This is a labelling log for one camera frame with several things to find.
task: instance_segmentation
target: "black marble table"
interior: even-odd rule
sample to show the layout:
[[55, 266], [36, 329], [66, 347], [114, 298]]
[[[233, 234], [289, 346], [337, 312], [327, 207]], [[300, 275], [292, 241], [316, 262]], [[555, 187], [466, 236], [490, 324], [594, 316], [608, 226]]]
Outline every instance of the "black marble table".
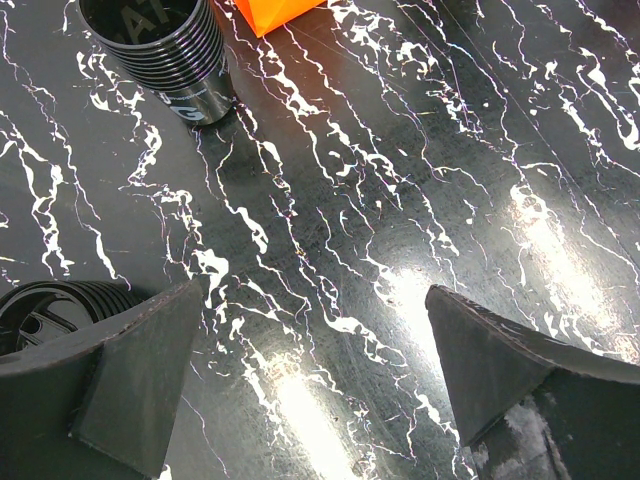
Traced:
[[640, 363], [640, 7], [331, 0], [191, 130], [81, 29], [0, 0], [0, 293], [208, 290], [164, 475], [472, 478], [424, 297]]

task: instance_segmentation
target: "stack of black cups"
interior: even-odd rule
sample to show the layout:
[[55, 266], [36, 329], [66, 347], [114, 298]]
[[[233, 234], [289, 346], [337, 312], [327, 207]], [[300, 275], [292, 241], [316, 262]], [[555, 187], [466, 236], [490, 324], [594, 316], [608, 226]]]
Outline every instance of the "stack of black cups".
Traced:
[[212, 0], [79, 0], [85, 26], [191, 125], [221, 119], [234, 92]]

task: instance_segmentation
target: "overturned cup stack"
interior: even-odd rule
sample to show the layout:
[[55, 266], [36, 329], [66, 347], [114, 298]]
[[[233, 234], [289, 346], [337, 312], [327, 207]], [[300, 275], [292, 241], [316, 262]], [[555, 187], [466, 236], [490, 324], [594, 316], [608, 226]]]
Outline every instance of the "overturned cup stack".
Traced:
[[220, 120], [234, 91], [211, 0], [79, 0], [85, 26], [131, 77], [190, 125]]

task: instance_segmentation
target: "orange object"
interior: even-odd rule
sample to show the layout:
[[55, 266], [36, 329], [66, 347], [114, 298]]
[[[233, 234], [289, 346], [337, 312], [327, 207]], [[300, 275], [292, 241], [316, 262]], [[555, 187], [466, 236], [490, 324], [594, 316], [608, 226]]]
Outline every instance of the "orange object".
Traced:
[[293, 20], [324, 0], [234, 0], [258, 37]]

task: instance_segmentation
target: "tabletop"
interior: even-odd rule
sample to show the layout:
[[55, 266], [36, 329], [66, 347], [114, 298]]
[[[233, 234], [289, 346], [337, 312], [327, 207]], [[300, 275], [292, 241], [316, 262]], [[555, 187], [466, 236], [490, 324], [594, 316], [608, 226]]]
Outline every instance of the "tabletop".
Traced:
[[189, 128], [83, 31], [0, 0], [0, 294], [206, 307], [164, 477], [473, 478], [424, 298], [446, 285], [640, 364], [640, 6], [330, 0], [256, 39]]

